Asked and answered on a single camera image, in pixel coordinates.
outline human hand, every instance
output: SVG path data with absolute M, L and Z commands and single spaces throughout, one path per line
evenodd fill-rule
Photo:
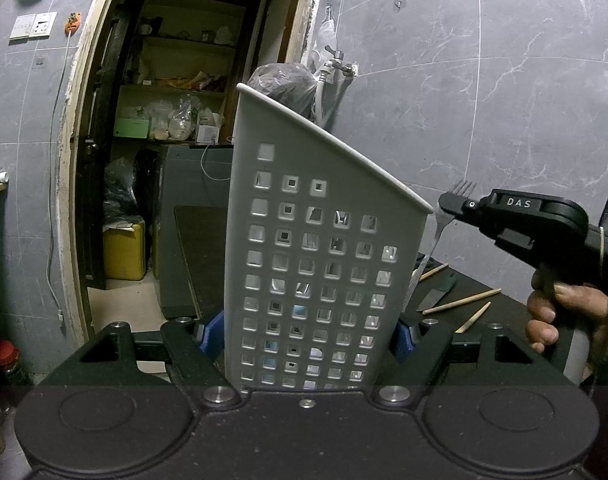
M 551 301 L 543 292 L 548 290 L 548 287 L 545 287 L 542 273 L 537 270 L 533 274 L 531 285 L 534 290 L 526 302 L 526 307 L 533 319 L 526 325 L 526 335 L 532 348 L 542 353 L 546 346 L 558 340 L 558 330 L 552 325 L 556 308 L 562 306 L 568 310 L 577 310 L 586 314 L 593 322 L 587 366 L 589 371 L 594 371 L 608 356 L 608 296 L 587 284 L 567 285 L 555 282 L 552 287 L 555 301 Z

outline gray tile wall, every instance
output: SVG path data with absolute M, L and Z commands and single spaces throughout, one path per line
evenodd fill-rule
M 431 203 L 466 177 L 478 197 L 494 187 L 561 195 L 597 223 L 608 194 L 608 0 L 341 1 L 338 47 L 360 75 L 341 85 L 333 134 Z M 424 249 L 433 232 L 430 221 Z M 532 271 L 468 226 L 450 226 L 436 257 L 518 300 L 530 292 Z
M 65 17 L 81 12 L 84 20 L 91 1 L 0 0 L 0 171 L 10 174 L 8 190 L 0 194 L 0 338 L 20 348 L 31 372 L 49 372 L 72 350 L 46 283 L 48 153 L 57 168 L 58 125 L 79 32 L 71 38 L 52 138 L 49 126 L 64 63 Z M 15 18 L 34 12 L 58 13 L 50 37 L 9 42 Z M 61 303 L 57 257 L 52 281 Z

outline white plastic basket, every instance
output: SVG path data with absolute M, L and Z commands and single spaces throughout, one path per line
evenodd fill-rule
M 246 85 L 226 226 L 226 376 L 241 389 L 373 384 L 431 206 Z

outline red lid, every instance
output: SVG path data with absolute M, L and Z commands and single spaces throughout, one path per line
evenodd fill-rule
M 19 349 L 13 346 L 13 343 L 7 340 L 0 341 L 0 366 L 7 366 L 20 357 Z

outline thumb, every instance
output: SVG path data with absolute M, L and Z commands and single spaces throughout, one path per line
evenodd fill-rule
M 553 286 L 558 303 L 569 310 L 579 310 L 592 319 L 608 316 L 608 296 L 597 288 L 567 285 L 557 282 Z

